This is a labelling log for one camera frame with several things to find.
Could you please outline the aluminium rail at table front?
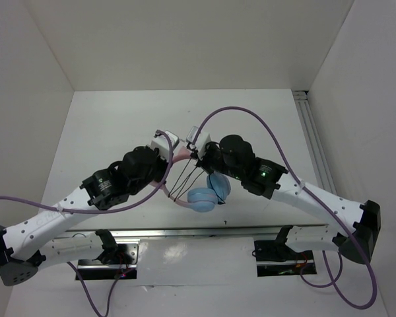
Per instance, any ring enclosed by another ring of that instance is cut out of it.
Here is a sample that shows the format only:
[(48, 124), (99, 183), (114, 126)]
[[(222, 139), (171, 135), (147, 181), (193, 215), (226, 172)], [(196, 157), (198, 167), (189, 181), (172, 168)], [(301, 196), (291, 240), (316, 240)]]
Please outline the aluminium rail at table front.
[(275, 239), (284, 225), (251, 227), (201, 227), (174, 229), (108, 229), (116, 241), (165, 240), (168, 238), (237, 238)]

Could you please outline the pink and blue cat-ear headphones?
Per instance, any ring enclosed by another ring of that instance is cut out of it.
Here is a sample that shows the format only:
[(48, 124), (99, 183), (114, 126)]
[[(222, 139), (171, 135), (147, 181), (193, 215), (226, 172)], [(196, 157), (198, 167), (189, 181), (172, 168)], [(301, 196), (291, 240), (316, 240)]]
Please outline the pink and blue cat-ear headphones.
[(231, 185), (228, 178), (218, 172), (209, 174), (206, 178), (206, 188), (195, 188), (187, 192), (187, 200), (175, 198), (166, 185), (162, 185), (161, 190), (164, 195), (176, 205), (194, 210), (198, 213), (212, 211), (217, 205), (224, 205), (231, 192)]

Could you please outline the aluminium rail at table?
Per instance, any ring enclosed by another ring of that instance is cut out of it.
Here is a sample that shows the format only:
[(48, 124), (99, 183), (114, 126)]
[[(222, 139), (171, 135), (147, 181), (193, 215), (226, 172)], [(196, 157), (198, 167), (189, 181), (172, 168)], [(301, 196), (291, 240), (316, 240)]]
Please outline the aluminium rail at table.
[(308, 92), (304, 90), (293, 90), (292, 95), (310, 152), (317, 183), (324, 190), (337, 194), (327, 157), (315, 124), (314, 115), (310, 108)]
[(237, 238), (275, 239), (284, 225), (251, 227), (201, 227), (174, 229), (108, 229), (116, 241), (165, 240), (168, 238)]

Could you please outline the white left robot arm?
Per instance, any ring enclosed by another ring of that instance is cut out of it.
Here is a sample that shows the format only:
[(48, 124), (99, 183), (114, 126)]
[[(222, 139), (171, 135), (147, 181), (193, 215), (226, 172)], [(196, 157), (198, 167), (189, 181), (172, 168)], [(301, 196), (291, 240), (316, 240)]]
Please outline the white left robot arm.
[(75, 260), (112, 262), (118, 245), (109, 230), (60, 238), (66, 230), (96, 215), (116, 213), (115, 207), (151, 182), (163, 184), (172, 165), (171, 150), (136, 147), (121, 161), (96, 171), (52, 207), (11, 227), (0, 225), (0, 278), (15, 286), (47, 267)]

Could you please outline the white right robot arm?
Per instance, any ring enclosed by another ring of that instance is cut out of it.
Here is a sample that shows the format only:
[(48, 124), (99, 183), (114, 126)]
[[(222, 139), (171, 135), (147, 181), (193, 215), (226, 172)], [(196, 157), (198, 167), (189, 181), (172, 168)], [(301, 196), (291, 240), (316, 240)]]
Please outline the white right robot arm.
[(299, 251), (332, 250), (354, 263), (371, 261), (381, 229), (381, 209), (375, 201), (347, 200), (307, 183), (291, 169), (257, 157), (239, 135), (215, 142), (202, 133), (191, 143), (198, 167), (209, 173), (208, 183), (221, 199), (228, 195), (232, 178), (249, 193), (295, 207), (328, 226), (327, 238), (312, 241), (297, 237), (300, 227), (283, 227), (275, 242), (280, 258), (289, 259)]

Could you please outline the aluminium rail at table right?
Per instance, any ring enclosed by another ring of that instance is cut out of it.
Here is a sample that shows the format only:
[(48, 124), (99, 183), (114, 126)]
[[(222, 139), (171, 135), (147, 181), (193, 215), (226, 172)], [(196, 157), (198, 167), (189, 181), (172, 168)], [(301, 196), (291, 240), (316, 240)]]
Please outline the aluminium rail at table right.
[(310, 152), (317, 183), (324, 190), (337, 194), (327, 157), (315, 124), (314, 115), (310, 108), (308, 92), (304, 90), (293, 90), (292, 95)]

